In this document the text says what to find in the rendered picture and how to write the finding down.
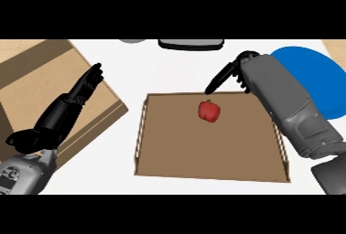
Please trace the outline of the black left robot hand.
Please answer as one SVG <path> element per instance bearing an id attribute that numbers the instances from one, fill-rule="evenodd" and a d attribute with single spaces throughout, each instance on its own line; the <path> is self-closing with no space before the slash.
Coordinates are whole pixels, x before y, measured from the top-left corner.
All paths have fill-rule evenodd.
<path id="1" fill-rule="evenodd" d="M 102 82 L 102 64 L 96 63 L 77 80 L 71 91 L 62 93 L 44 110 L 33 129 L 21 130 L 7 139 L 22 154 L 58 148 L 67 139 L 86 102 Z"/>

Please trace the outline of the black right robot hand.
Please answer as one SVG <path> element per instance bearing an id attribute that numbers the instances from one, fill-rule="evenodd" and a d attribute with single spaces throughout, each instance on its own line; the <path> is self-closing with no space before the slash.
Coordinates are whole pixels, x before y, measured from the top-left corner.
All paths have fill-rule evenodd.
<path id="1" fill-rule="evenodd" d="M 222 68 L 222 70 L 213 77 L 213 80 L 204 90 L 204 93 L 207 95 L 210 95 L 216 91 L 216 89 L 220 87 L 220 85 L 225 83 L 229 77 L 237 77 L 237 82 L 241 84 L 241 87 L 244 88 L 244 92 L 245 93 L 250 92 L 247 83 L 244 81 L 241 62 L 244 60 L 253 59 L 257 55 L 259 55 L 259 52 L 247 50 L 237 56 L 237 59 L 228 63 L 228 65 Z"/>

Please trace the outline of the red bell pepper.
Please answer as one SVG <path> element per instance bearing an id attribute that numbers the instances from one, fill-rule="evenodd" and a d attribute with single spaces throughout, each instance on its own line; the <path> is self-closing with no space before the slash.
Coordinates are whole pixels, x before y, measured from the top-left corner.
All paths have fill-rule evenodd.
<path id="1" fill-rule="evenodd" d="M 198 117 L 207 122 L 216 122 L 220 115 L 220 107 L 210 100 L 198 105 Z"/>

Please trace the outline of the blue plate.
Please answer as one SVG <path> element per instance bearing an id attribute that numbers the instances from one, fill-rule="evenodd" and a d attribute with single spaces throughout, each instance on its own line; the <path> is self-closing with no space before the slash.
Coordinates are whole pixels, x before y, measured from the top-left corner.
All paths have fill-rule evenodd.
<path id="1" fill-rule="evenodd" d="M 327 120 L 346 116 L 346 71 L 321 52 L 284 47 L 272 56 L 297 79 Z"/>

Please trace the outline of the brown wooden tray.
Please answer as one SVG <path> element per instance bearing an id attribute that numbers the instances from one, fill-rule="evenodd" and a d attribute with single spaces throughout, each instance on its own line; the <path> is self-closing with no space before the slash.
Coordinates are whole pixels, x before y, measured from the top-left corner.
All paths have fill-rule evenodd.
<path id="1" fill-rule="evenodd" d="M 216 122 L 198 117 L 198 105 L 220 107 Z M 135 173 L 288 183 L 281 133 L 257 97 L 240 91 L 151 94 L 143 102 Z"/>

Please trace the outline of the open wooden cabinet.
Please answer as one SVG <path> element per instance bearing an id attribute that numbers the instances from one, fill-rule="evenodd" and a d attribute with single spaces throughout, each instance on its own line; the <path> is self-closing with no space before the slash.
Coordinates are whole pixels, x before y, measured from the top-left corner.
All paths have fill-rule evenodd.
<path id="1" fill-rule="evenodd" d="M 0 162 L 16 154 L 9 135 L 34 127 L 59 94 L 67 93 L 90 64 L 67 39 L 0 39 Z M 106 83 L 86 102 L 56 164 L 64 165 L 111 124 L 127 107 Z"/>

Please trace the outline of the grey and black appliance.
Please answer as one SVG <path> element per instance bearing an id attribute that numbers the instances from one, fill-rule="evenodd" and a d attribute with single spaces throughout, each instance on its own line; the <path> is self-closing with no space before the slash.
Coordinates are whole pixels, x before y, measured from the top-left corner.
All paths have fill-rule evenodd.
<path id="1" fill-rule="evenodd" d="M 189 50 L 189 51 L 209 51 L 217 50 L 223 47 L 223 39 L 160 39 L 158 45 L 161 48 Z"/>

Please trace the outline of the pale wooden board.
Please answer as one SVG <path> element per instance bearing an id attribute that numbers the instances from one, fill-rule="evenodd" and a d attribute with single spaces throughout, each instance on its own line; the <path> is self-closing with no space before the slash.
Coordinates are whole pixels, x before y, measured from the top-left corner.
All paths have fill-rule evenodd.
<path id="1" fill-rule="evenodd" d="M 334 61 L 346 67 L 346 39 L 324 39 L 324 46 Z"/>

